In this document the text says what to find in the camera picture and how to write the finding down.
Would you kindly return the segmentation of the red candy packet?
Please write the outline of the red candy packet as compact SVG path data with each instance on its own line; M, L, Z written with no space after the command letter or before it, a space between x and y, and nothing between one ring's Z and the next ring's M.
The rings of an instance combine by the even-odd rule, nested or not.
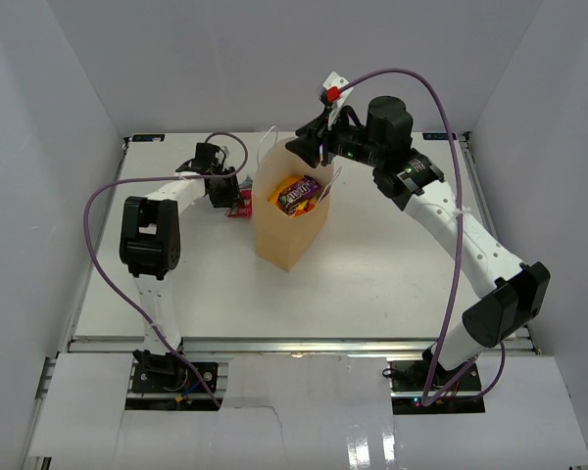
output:
M239 184L240 198L233 203L233 206L225 213L230 218L250 219L252 216L252 186L253 179L247 176Z

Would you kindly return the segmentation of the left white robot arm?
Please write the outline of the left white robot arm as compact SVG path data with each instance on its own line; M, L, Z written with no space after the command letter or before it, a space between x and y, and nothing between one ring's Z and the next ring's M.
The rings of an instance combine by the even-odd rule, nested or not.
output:
M177 169L178 180L124 201L120 258L147 314L143 346L133 356L142 366L154 368L154 379L168 391L185 384L188 370L172 354L182 345L169 279L181 259L180 217L204 196L216 209L242 202L235 168L225 164L227 156L225 147L199 143L194 157Z

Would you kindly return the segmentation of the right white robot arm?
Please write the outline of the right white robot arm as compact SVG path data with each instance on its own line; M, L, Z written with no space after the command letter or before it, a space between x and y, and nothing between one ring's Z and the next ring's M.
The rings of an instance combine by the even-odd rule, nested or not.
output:
M466 363L539 313L551 275L543 263L509 252L475 219L459 199L459 184L414 148L412 130L406 104L381 96L369 102L365 121L349 106L327 105L285 147L311 167L335 157L371 167L379 192L418 222L469 281L477 303L422 355L424 382L443 391Z

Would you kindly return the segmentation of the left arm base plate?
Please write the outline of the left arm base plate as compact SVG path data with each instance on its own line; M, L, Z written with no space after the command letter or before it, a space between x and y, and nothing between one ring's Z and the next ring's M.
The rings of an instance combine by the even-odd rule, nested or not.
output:
M133 411L218 411L219 365L194 362L195 370L171 353L132 352L133 367L125 409Z

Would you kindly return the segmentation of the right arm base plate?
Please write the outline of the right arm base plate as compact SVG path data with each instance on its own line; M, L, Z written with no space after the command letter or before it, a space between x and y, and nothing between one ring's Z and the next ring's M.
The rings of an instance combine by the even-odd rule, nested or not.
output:
M486 411L484 399L473 398L482 389L475 365L430 406L424 406L421 400L427 372L428 365L423 360L390 361L381 372L389 381L395 416L481 414Z

